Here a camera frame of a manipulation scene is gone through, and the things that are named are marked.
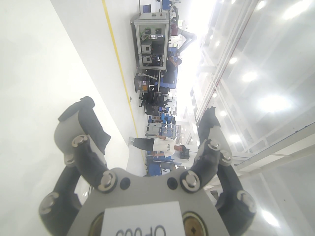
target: floor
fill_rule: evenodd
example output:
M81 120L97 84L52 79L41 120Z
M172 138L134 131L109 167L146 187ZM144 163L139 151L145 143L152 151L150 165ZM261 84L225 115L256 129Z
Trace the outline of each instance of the floor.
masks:
M134 91L135 56L129 20L138 0L106 0L126 82L128 105L101 0L1 0L1 231L48 235L37 209L64 168L53 134L57 118L89 95L104 130L109 168L144 175L140 150L129 136L144 134L147 117ZM141 0L142 4L154 0ZM76 189L84 201L88 185Z

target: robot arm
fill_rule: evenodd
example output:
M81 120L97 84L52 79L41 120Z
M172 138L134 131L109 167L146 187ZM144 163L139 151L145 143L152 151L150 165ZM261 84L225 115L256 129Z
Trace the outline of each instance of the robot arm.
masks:
M40 217L53 236L100 235L105 209L163 203L166 195L168 201L178 201L186 235L195 231L196 235L238 236L252 223L255 203L231 166L232 155L214 109L208 109L200 122L202 144L191 169L176 169L154 178L138 177L120 168L108 170L97 153L95 136L82 129L85 124L80 116L79 110L55 132L66 167L39 207ZM215 174L223 187L216 206L202 190ZM80 175L95 188L82 207L74 194Z

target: screw head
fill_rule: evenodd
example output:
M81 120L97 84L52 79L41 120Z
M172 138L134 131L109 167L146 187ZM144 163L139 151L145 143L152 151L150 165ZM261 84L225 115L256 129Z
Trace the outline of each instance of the screw head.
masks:
M195 178L195 176L193 174L187 174L186 175L186 182L187 182L189 187L195 187L195 185L197 184L197 179Z
M104 172L103 173L103 177L100 181L100 183L104 186L104 187L108 187L111 183L111 179L112 179L112 176L110 173L106 173Z
M55 204L55 200L59 197L57 192L51 192L42 200L39 205L39 213L41 215L48 214L51 211L51 207Z
M215 150L215 151L217 151L217 150L220 150L221 145L220 145L220 143L217 140L211 139L210 143L208 144L208 147L213 149L213 150Z
M229 166L232 163L232 155L226 150L221 150L221 158L219 163L223 166Z
M253 197L245 190L239 190L236 194L238 200L242 201L251 213L256 213L256 203Z
M98 190L101 192L111 192L116 186L117 177L111 170L103 172L103 176L99 182Z
M72 140L71 145L76 148L78 145L82 144L84 141L87 141L87 140L88 140L88 137L86 135L79 135L79 136L76 136Z

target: person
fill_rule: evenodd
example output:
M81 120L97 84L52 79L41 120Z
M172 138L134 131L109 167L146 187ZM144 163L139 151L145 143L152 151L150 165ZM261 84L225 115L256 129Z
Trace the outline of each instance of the person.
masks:
M133 145L139 149L146 151L157 151L161 153L153 153L154 157L165 156L169 157L175 151L183 151L186 149L184 145L177 146L175 141L166 136L156 135L157 138L133 138L129 137L129 145Z
M174 61L171 57L168 57L169 60L166 61L166 70L174 72L178 66L181 64L181 59Z

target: ceiling light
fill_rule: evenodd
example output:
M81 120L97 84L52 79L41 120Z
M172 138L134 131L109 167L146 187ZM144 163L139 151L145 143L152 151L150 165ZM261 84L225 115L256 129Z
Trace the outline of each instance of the ceiling light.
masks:
M285 11L283 18L284 19L291 19L291 18L299 15L300 13L305 11L311 3L312 3L312 0L303 0L303 1L297 2L296 4L292 5L290 8L288 8Z
M243 81L244 82L251 82L254 79L257 78L257 73L256 72L248 72L245 75L243 75Z
M257 10L262 9L265 5L266 5L266 2L265 2L265 1L261 1L261 2L257 5Z
M274 95L263 98L259 101L259 107L267 112L275 112L289 108L289 101L283 96Z
M237 61L237 58L231 58L230 59L230 64L234 64Z
M278 220L270 213L265 210L262 210L262 216L272 226L280 227Z
M239 135L233 134L230 136L230 141L233 143L240 142L241 138L239 137Z

